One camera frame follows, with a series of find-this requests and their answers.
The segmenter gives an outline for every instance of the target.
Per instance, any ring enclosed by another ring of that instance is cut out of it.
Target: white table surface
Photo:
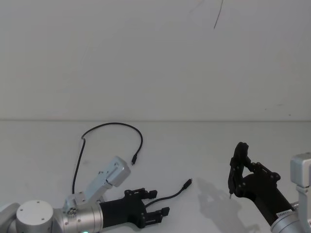
[[[40,199],[53,207],[63,205],[84,131],[101,122],[0,122],[0,204]],[[158,197],[174,194],[189,178],[193,185],[172,200],[151,206],[169,206],[161,224],[144,233],[267,233],[270,227],[247,199],[229,200],[229,162],[238,142],[249,144],[252,161],[278,172],[283,195],[297,200],[290,181],[290,158],[311,150],[311,123],[147,123],[134,122],[144,136],[130,177],[106,193],[121,198],[125,189],[158,190]],[[98,129],[86,137],[86,148],[76,190],[87,184],[118,155],[130,164],[139,145],[137,133],[122,126]],[[109,233],[138,232],[131,224],[107,228]]]

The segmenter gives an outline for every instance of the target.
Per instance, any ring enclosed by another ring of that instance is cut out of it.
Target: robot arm
[[[291,161],[292,181],[299,192],[298,208],[297,203],[290,204],[278,190],[280,175],[261,163],[252,163],[247,152],[246,143],[240,142],[235,148],[228,179],[230,196],[250,199],[271,226],[272,233],[311,233],[311,206],[308,206],[311,155],[298,155]],[[245,167],[252,174],[243,177]]]
[[[0,212],[1,233],[98,233],[104,227],[125,222],[139,228],[162,222],[169,207],[147,213],[143,199],[153,199],[157,191],[126,190],[120,200],[103,202],[103,193],[119,186],[130,174],[126,162],[116,157],[105,171],[88,186],[86,192],[70,195],[63,208],[53,209],[41,200],[6,206]]]

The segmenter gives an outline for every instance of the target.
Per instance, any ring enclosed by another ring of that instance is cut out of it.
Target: black cable
[[[87,135],[89,132],[95,130],[95,129],[98,129],[100,127],[103,127],[103,126],[106,126],[106,125],[123,125],[123,126],[126,126],[126,127],[129,127],[129,128],[132,128],[133,130],[135,130],[139,136],[140,136],[140,146],[139,148],[137,149],[137,151],[135,152],[133,158],[132,158],[132,165],[135,164],[136,160],[137,160],[137,155],[142,147],[142,142],[143,142],[143,138],[142,138],[142,134],[141,132],[135,128],[134,126],[132,125],[128,125],[128,124],[125,124],[125,123],[120,123],[120,122],[109,122],[109,123],[105,123],[105,124],[101,124],[101,125],[98,125],[98,126],[95,126],[94,128],[86,131],[82,136],[81,136],[81,139],[83,140],[83,145],[82,145],[82,148],[80,150],[80,155],[79,155],[79,159],[78,159],[78,163],[77,163],[77,167],[76,167],[76,171],[74,173],[74,176],[73,176],[73,181],[72,181],[72,194],[74,194],[74,187],[75,187],[75,183],[76,183],[76,178],[77,178],[77,173],[78,173],[78,169],[79,169],[79,165],[80,165],[80,161],[81,161],[81,157],[82,157],[82,154],[83,154],[83,150],[84,150],[84,147],[86,145],[86,139],[84,138],[85,135]]]
[[[168,200],[168,199],[177,197],[179,194],[182,193],[182,191],[186,190],[191,184],[192,184],[192,179],[187,180],[187,182],[184,183],[183,187],[176,194],[174,194],[172,196],[169,196],[169,197],[159,198],[159,199],[153,200],[152,202],[146,204],[145,208],[147,208],[148,206],[151,206],[152,204],[154,204],[156,202],[159,202],[159,201],[162,201],[162,200]]]

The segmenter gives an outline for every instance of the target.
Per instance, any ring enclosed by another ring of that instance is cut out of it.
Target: white wall
[[[0,119],[311,120],[311,1],[202,1],[0,1]]]

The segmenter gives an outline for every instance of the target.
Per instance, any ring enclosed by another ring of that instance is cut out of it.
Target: black wire
[[[81,157],[82,157],[82,154],[83,154],[83,150],[84,150],[84,147],[86,145],[86,139],[84,138],[85,135],[87,135],[89,132],[95,130],[95,129],[98,129],[100,127],[103,127],[103,126],[106,126],[106,125],[123,125],[123,126],[126,126],[126,127],[129,127],[129,128],[132,128],[133,130],[135,130],[139,136],[140,136],[140,146],[139,148],[137,149],[137,151],[135,152],[133,158],[132,158],[132,165],[135,164],[136,160],[137,160],[137,155],[142,147],[142,142],[143,142],[143,137],[142,137],[142,134],[141,132],[135,128],[134,126],[132,125],[128,125],[128,124],[125,124],[125,123],[120,123],[120,122],[109,122],[109,123],[105,123],[105,124],[101,124],[101,125],[98,125],[98,126],[95,126],[94,128],[86,131],[82,136],[81,136],[81,139],[83,140],[83,145],[82,145],[82,148],[80,150],[80,155],[79,155],[79,159],[78,159],[78,163],[77,163],[77,167],[76,167],[76,171],[74,173],[74,176],[73,176],[73,181],[72,181],[72,194],[74,194],[74,188],[75,188],[75,183],[76,183],[76,179],[77,179],[77,174],[78,174],[78,170],[79,170],[79,165],[80,165],[80,161],[81,161]]]
[[[191,184],[192,184],[192,179],[187,180],[187,182],[184,183],[183,187],[177,193],[175,193],[174,195],[169,196],[169,197],[159,198],[159,199],[153,200],[152,202],[146,204],[145,208],[147,208],[148,206],[150,206],[150,205],[152,205],[152,204],[154,204],[156,202],[159,202],[159,201],[162,201],[162,200],[168,200],[168,199],[177,197],[179,194],[181,194],[182,191],[186,190]]]

